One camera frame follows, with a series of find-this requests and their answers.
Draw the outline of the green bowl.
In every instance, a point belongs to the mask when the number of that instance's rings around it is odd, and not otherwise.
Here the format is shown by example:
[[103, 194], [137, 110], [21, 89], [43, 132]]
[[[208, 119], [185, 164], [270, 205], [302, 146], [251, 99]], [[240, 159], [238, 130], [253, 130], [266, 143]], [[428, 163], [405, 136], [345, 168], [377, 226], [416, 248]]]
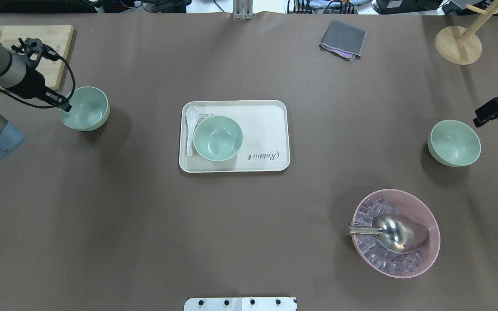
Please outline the green bowl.
[[97, 87], [85, 86], [75, 89], [69, 100], [72, 106], [69, 112], [60, 111], [61, 122], [77, 131], [92, 131], [107, 122], [110, 104], [107, 95]]
[[192, 143], [204, 159], [224, 162], [235, 157], [244, 142], [241, 126], [232, 118], [212, 116], [196, 126]]
[[427, 148], [436, 161], [448, 167], [472, 165], [482, 151], [476, 132], [458, 120], [435, 124], [427, 137]]

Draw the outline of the wooden mug tree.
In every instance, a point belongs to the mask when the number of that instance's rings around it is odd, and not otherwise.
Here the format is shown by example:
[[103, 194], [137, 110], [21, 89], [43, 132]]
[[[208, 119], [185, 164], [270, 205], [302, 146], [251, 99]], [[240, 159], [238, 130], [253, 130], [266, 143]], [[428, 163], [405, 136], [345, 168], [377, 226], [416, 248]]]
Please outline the wooden mug tree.
[[435, 48], [451, 63], [470, 65], [476, 62], [482, 53], [482, 44], [476, 32], [495, 14], [498, 14], [498, 0], [494, 0], [486, 10], [470, 4], [465, 5], [469, 10], [479, 14], [470, 27], [446, 26], [435, 36]]

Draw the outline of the white ceramic spoon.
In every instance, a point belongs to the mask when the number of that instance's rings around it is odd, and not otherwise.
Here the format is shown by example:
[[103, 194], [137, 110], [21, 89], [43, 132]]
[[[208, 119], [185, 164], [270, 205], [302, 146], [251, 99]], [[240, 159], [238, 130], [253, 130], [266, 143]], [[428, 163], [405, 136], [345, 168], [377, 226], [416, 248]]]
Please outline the white ceramic spoon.
[[196, 106], [190, 105], [186, 110], [186, 126], [188, 136], [186, 138], [186, 155], [192, 156], [193, 150], [193, 136], [199, 120], [199, 110]]

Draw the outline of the pink bowl with ice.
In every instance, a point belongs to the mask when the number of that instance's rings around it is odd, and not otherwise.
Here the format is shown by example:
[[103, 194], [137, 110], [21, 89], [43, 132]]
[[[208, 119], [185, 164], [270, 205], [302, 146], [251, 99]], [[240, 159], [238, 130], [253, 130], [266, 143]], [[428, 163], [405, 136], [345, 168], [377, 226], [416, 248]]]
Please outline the pink bowl with ice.
[[350, 222], [353, 226], [371, 226], [374, 217], [395, 214], [425, 226], [429, 238], [424, 246], [406, 254], [396, 254], [381, 246], [373, 235], [353, 235], [358, 255], [368, 266], [394, 278], [413, 278], [424, 274], [440, 252], [441, 235], [430, 209], [417, 197], [402, 190], [383, 189], [366, 196], [358, 204]]

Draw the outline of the green bowl on tray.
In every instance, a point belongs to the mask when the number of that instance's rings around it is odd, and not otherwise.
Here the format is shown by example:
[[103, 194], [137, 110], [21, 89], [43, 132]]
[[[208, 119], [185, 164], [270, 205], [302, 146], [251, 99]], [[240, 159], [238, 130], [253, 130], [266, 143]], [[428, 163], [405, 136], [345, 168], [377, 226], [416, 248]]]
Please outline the green bowl on tray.
[[244, 142], [241, 126], [232, 118], [212, 116], [196, 126], [192, 143], [204, 159], [224, 162], [235, 157]]

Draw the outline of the metal ice scoop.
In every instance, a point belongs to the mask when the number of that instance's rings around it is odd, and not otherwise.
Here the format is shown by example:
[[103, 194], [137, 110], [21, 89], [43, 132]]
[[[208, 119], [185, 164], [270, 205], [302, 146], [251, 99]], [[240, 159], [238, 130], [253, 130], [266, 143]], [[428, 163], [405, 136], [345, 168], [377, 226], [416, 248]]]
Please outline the metal ice scoop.
[[346, 227], [347, 235], [373, 235], [386, 249], [397, 254], [406, 254], [424, 246], [429, 239], [429, 230], [415, 221], [395, 214], [381, 214], [372, 221], [372, 226]]

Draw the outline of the grey folded cloth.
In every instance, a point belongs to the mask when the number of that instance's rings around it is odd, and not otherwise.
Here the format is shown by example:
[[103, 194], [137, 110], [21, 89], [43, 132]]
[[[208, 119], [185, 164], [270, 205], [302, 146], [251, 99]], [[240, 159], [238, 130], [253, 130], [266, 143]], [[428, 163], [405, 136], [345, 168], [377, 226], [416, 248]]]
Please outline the grey folded cloth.
[[362, 57], [367, 30], [332, 20], [319, 42], [319, 47], [348, 61]]

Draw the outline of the cream rabbit serving tray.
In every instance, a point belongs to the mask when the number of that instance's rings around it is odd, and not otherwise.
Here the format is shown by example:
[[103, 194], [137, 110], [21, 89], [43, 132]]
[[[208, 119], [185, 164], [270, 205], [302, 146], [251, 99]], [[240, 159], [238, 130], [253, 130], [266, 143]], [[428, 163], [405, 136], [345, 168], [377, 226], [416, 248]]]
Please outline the cream rabbit serving tray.
[[[191, 157], [186, 155], [186, 111], [190, 106], [198, 108], [198, 122], [212, 116], [225, 116], [241, 126], [243, 145], [235, 157], [212, 162], [196, 150]], [[281, 101], [192, 101], [182, 108], [178, 162], [187, 173], [283, 171], [290, 160], [288, 114]]]

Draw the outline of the aluminium frame post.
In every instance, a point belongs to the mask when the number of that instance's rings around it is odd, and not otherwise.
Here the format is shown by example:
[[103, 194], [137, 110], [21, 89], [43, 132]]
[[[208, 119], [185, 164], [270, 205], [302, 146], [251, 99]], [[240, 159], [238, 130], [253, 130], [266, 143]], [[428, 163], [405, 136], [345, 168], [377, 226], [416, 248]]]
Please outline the aluminium frame post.
[[233, 0], [234, 20], [252, 20], [253, 19], [253, 0]]

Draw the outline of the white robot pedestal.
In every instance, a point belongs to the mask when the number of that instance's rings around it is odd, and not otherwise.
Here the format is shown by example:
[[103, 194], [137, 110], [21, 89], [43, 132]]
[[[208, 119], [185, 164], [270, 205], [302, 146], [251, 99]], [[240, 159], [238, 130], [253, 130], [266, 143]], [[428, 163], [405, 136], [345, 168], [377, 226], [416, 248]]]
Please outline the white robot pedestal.
[[213, 297], [189, 298], [184, 311], [297, 311], [292, 297]]

